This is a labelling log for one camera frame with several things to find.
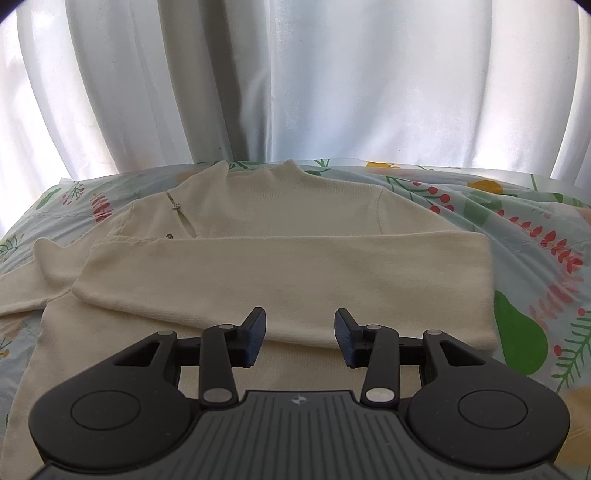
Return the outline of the floral light blue bedsheet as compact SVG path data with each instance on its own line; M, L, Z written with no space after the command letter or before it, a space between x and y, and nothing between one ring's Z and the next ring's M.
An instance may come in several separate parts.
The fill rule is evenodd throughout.
M236 171L276 165L225 163ZM166 167L127 175L123 187L109 180L69 184L48 192L1 244L1 278L29 263L39 239L65 247L136 200L171 190L218 163ZM557 464L574 479L590 475L590 212L559 194L458 174L423 170L339 169L327 160L301 166L322 178L378 185L426 208L459 229L488 239L498 344L493 354L515 371L558 393L571 417ZM1 446L9 413L34 353L42 314L1 318L1 358L10 360L20 338L29 339L15 382L3 380ZM359 391L363 371L346 367L349 389Z

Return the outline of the cream knit sweater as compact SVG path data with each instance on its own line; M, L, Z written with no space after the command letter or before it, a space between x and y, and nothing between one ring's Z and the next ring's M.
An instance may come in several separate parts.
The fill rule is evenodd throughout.
M349 389L334 315L497 347L488 239L391 189L294 162L218 163L136 200L68 246L39 239L1 278L1 318L42 314L17 389L1 475L41 466L28 415L46 391L158 330L197 335L266 311L266 346L240 389Z

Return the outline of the white sheer curtain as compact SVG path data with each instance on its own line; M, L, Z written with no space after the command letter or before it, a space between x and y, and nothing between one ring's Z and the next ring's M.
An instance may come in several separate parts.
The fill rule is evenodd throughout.
M5 1L1 226L63 178L360 158L590 186L586 1Z

